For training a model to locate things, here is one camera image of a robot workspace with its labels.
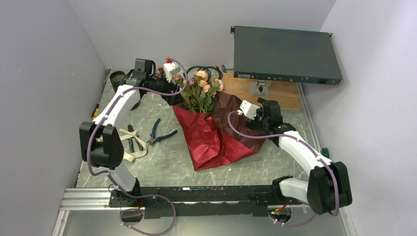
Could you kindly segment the red flower bouquet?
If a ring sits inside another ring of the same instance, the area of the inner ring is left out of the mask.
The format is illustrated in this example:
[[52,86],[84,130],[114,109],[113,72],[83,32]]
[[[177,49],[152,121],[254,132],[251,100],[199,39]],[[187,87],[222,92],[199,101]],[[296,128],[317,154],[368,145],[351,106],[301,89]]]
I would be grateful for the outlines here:
[[224,90],[222,80],[209,78],[207,72],[199,70],[188,80],[187,87],[181,93],[187,108],[195,113],[207,115],[215,105],[215,95]]

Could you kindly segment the dark red wrapping paper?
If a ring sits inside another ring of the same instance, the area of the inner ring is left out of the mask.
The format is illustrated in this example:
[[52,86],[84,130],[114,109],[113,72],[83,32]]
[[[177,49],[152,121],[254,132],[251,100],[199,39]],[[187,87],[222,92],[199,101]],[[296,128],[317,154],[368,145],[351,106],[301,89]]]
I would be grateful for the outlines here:
[[239,109],[242,100],[220,92],[208,115],[195,113],[184,104],[173,107],[183,129],[186,145],[195,171],[237,162],[260,151],[265,140],[261,132],[246,127],[245,116],[228,114]]

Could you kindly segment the beige ribbon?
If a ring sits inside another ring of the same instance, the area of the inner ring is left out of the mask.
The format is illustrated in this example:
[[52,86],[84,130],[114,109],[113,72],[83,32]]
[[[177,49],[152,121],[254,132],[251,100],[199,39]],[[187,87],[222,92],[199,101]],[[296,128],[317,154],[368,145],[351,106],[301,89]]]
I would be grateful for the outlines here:
[[143,151],[139,151],[137,144],[134,142],[135,145],[135,152],[131,153],[130,151],[124,152],[124,160],[132,163],[135,159],[144,157],[148,153],[148,145],[139,137],[136,137],[134,133],[129,132],[128,130],[120,129],[119,130],[119,137],[121,141],[128,141],[129,138],[135,138],[144,148]]

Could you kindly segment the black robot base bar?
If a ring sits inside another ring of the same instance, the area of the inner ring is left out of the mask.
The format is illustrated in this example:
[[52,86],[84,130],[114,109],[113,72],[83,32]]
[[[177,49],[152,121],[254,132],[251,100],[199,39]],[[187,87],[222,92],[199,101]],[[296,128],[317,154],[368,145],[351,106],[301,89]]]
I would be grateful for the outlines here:
[[109,207],[142,210],[145,219],[169,216],[288,214],[301,203],[277,193],[273,185],[141,187],[128,194],[111,191]]

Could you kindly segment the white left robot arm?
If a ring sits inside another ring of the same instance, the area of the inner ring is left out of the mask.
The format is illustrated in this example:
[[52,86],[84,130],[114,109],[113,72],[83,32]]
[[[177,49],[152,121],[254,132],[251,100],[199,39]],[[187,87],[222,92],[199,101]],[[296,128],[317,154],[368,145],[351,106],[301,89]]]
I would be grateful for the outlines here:
[[148,92],[162,98],[176,98],[187,86],[187,81],[176,85],[176,75],[187,79],[185,67],[172,57],[166,58],[160,77],[156,76],[155,62],[137,59],[129,72],[116,71],[109,77],[114,96],[105,109],[92,121],[83,122],[79,128],[82,160],[92,176],[106,175],[122,200],[130,207],[141,200],[139,180],[123,164],[124,146],[119,131],[127,115],[139,106]]

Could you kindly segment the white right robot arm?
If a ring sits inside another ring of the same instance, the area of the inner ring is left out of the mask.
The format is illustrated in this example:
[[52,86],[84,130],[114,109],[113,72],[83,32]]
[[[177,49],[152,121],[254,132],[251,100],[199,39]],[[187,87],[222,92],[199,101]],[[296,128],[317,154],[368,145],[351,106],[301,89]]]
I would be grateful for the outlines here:
[[336,213],[337,209],[349,206],[353,197],[346,165],[323,156],[301,137],[295,127],[285,123],[277,101],[262,98],[257,101],[259,105],[246,100],[240,105],[248,118],[246,126],[264,132],[308,174],[307,181],[292,176],[275,179],[272,182],[272,200],[283,204],[293,198],[308,204],[317,215]]

